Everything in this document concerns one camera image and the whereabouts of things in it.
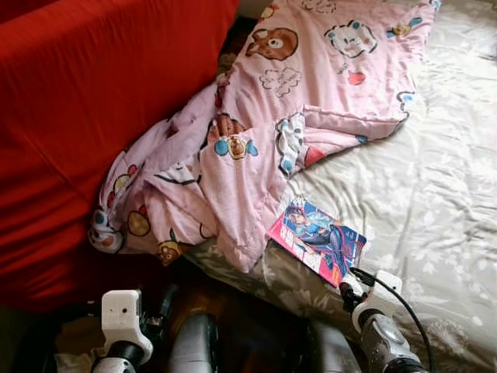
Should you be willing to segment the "silver robot leg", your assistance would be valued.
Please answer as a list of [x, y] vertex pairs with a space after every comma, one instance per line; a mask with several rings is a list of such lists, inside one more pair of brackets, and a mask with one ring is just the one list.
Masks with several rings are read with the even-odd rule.
[[219, 340], [212, 314], [191, 313], [174, 339], [167, 373], [217, 373], [214, 344]]
[[318, 319], [308, 321], [306, 373], [362, 373], [352, 348], [336, 327]]

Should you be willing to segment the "beige floral bed cover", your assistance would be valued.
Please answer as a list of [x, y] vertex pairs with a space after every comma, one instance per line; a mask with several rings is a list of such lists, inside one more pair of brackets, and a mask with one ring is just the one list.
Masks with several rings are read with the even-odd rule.
[[363, 270], [402, 279], [439, 373], [497, 371], [497, 15], [443, 0], [397, 134], [321, 159], [305, 197], [365, 235]]

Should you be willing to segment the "colourful comic book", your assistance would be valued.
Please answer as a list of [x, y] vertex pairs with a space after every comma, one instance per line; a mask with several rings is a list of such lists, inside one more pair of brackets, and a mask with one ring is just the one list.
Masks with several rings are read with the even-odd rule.
[[289, 202], [267, 235], [333, 288], [357, 266], [368, 242], [365, 235], [302, 197]]

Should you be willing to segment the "pink cartoon print blanket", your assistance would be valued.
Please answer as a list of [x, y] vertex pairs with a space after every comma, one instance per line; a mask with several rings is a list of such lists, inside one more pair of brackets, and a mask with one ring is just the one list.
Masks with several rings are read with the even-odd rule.
[[213, 239], [235, 269], [252, 269], [295, 173], [408, 120], [441, 6], [273, 0], [230, 70], [115, 159], [90, 245], [170, 264]]

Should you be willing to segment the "silver robot right leg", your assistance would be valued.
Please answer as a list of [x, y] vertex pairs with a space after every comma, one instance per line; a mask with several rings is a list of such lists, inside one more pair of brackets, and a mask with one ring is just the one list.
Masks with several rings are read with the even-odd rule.
[[352, 348], [336, 327], [318, 319], [308, 321], [306, 373], [362, 373]]

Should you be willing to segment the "silver robot left leg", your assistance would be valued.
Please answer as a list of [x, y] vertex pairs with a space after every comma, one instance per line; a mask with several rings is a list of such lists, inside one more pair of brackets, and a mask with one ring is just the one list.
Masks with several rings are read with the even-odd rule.
[[214, 344], [219, 340], [212, 314], [191, 313], [174, 339], [167, 373], [217, 373]]

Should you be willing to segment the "large red covered cushion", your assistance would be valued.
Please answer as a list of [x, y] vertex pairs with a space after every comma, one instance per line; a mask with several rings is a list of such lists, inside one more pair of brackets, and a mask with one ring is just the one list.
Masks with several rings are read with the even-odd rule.
[[0, 305], [49, 312], [156, 277], [93, 249], [118, 153], [214, 79], [239, 0], [0, 0]]

